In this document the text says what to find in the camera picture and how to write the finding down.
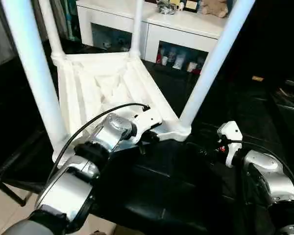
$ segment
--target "plush toy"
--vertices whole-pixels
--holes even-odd
[[[227,5],[227,0],[202,0],[200,6],[202,7],[201,12],[206,14],[212,14],[220,18],[224,18],[229,12]]]

